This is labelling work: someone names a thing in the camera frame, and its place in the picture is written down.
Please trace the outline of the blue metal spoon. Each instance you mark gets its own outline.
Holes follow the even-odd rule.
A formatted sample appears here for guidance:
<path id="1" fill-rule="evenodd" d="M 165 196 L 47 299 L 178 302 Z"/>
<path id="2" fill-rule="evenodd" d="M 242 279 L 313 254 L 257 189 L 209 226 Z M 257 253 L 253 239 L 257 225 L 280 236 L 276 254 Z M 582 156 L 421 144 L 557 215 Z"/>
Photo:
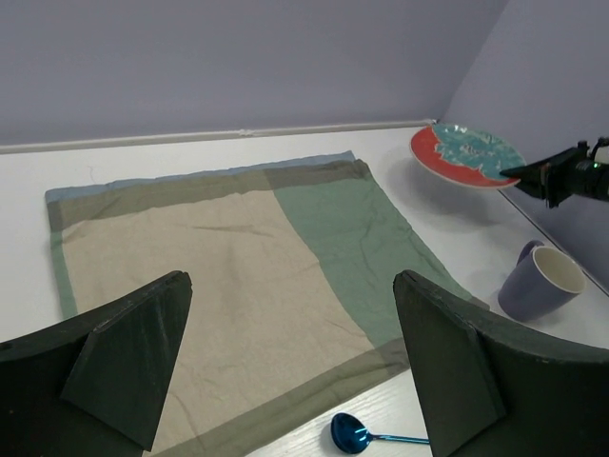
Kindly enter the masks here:
<path id="1" fill-rule="evenodd" d="M 430 445 L 427 438 L 374 434 L 357 417 L 345 412 L 336 413 L 332 417 L 330 436 L 334 445 L 346 454 L 360 454 L 373 441 Z"/>

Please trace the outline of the lavender cup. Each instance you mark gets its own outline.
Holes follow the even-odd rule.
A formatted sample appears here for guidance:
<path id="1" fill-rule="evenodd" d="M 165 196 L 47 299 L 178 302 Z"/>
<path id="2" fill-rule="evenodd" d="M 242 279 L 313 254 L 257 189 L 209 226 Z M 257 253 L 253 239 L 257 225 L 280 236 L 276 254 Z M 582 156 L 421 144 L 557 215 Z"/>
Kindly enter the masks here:
<path id="1" fill-rule="evenodd" d="M 586 277 L 571 257 L 533 240 L 522 248 L 501 286 L 498 303 L 512 319 L 529 322 L 566 305 L 585 287 Z"/>

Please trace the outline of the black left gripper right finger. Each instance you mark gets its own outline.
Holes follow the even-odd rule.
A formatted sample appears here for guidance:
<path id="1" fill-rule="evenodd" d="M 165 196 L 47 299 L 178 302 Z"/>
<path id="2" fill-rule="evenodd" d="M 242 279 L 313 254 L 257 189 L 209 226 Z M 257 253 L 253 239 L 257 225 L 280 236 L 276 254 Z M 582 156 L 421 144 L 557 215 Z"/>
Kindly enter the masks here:
<path id="1" fill-rule="evenodd" d="M 527 328 L 412 270 L 393 292 L 433 455 L 607 455 L 607 349 Z"/>

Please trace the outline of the patchwork cloth placemat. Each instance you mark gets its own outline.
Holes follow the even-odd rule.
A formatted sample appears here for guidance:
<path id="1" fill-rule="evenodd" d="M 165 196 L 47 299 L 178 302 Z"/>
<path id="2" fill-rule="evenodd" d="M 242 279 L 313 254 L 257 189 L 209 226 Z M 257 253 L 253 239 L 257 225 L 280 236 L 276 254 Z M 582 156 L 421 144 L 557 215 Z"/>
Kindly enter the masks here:
<path id="1" fill-rule="evenodd" d="M 351 152 L 51 189 L 46 203 L 66 317 L 190 276 L 155 456 L 245 456 L 408 370 L 399 272 L 468 297 Z"/>

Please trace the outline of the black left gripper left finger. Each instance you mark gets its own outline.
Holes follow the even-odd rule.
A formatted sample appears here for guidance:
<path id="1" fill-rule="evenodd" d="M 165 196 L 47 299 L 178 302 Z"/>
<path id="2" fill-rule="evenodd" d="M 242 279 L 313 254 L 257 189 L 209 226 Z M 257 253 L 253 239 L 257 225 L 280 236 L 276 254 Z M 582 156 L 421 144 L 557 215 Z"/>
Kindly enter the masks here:
<path id="1" fill-rule="evenodd" d="M 192 283 L 172 271 L 113 302 L 1 345 L 4 456 L 151 450 Z"/>

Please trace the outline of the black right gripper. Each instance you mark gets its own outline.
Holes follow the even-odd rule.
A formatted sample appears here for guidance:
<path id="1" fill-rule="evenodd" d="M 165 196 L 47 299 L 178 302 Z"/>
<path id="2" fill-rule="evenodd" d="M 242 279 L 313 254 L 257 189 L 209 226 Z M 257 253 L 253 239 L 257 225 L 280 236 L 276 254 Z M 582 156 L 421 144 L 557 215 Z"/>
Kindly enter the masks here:
<path id="1" fill-rule="evenodd" d="M 580 141 L 548 161 L 503 169 L 501 176 L 516 179 L 516 188 L 527 195 L 545 195 L 550 209 L 572 195 L 607 202 L 608 164 L 596 160 L 599 150 L 607 148 L 607 137 L 600 137 L 592 151 Z"/>

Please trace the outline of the red and teal plate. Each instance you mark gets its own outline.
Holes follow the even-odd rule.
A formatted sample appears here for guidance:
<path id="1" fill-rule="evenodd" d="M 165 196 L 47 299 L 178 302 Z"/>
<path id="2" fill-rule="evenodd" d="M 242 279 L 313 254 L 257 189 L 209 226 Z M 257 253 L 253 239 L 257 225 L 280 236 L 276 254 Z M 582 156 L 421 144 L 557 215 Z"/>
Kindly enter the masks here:
<path id="1" fill-rule="evenodd" d="M 526 164 L 522 155 L 499 136 L 454 124 L 433 124 L 410 141 L 415 159 L 452 184 L 472 189 L 505 189 L 517 178 L 501 174 Z"/>

